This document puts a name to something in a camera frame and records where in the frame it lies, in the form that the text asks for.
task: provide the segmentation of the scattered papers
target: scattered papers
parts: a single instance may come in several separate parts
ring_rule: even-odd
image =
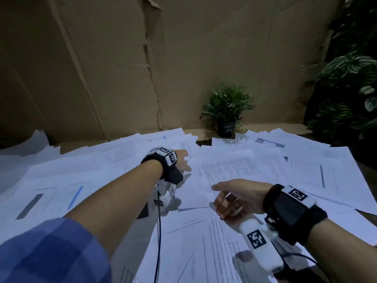
[[[174,200],[161,214],[159,282],[277,282],[264,275],[237,226],[209,208],[213,184],[236,178],[292,185],[313,196],[330,219],[377,244],[377,228],[355,209],[377,214],[377,204],[347,147],[330,147],[281,129],[213,138],[199,147],[181,128],[81,147],[60,155],[36,131],[26,142],[0,150],[0,243],[44,220],[62,217],[110,181],[139,165],[158,146],[186,149],[190,173],[177,185]],[[265,215],[255,215],[263,223]],[[152,282],[158,253],[158,209],[148,199],[112,260],[114,282]],[[307,250],[274,241],[280,253]],[[286,257],[290,268],[312,262]]]

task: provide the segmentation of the cardboard wall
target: cardboard wall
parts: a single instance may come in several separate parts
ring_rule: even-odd
[[[244,123],[301,123],[340,0],[0,0],[0,140],[203,126],[211,87]]]

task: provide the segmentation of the plaid shirt sleeve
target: plaid shirt sleeve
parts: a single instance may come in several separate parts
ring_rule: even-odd
[[[79,223],[47,220],[0,245],[0,283],[110,283],[105,250]]]

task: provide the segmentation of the wire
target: wire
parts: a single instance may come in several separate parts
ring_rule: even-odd
[[[301,254],[301,253],[295,253],[295,252],[287,252],[287,253],[283,253],[280,255],[281,258],[285,258],[285,257],[288,257],[288,256],[300,256],[300,257],[304,257],[312,262],[314,262],[314,264],[316,266],[318,266],[319,269],[322,270],[322,272],[325,274],[325,276],[327,277],[327,279],[331,282],[331,283],[334,283],[334,281],[332,281],[332,279],[330,278],[330,276],[326,273],[326,271],[312,258],[304,255],[304,254]]]
[[[158,200],[158,229],[159,229],[159,236],[158,236],[158,255],[157,255],[157,264],[156,264],[156,273],[155,273],[155,280],[154,283],[157,282],[157,274],[158,274],[158,267],[160,264],[160,251],[161,251],[161,211],[160,211],[160,192],[157,191],[157,200]]]

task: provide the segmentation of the wearable device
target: wearable device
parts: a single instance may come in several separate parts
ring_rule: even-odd
[[[304,244],[314,225],[327,218],[317,201],[292,186],[274,185],[263,200],[265,221],[290,245]]]
[[[153,148],[147,153],[141,163],[148,160],[157,160],[163,166],[163,175],[160,179],[164,179],[166,182],[174,185],[177,185],[183,180],[183,175],[175,166],[178,161],[178,157],[173,149],[165,147]]]

